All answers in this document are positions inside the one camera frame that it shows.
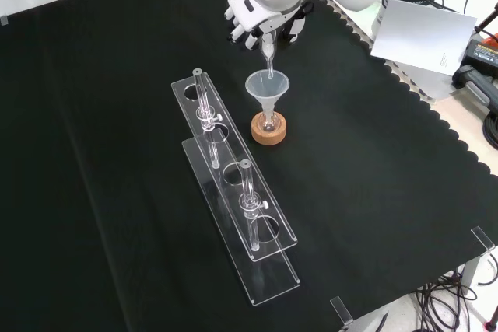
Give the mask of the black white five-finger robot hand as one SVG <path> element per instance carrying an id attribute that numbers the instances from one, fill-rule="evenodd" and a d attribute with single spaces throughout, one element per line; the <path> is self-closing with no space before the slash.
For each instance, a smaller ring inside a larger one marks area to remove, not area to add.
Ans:
<path id="1" fill-rule="evenodd" d="M 230 40 L 243 41 L 248 50 L 260 47 L 267 56 L 275 52 L 279 33 L 294 43 L 305 25 L 306 15 L 301 5 L 284 14 L 267 10 L 256 0 L 227 1 L 224 17 L 233 24 Z"/>

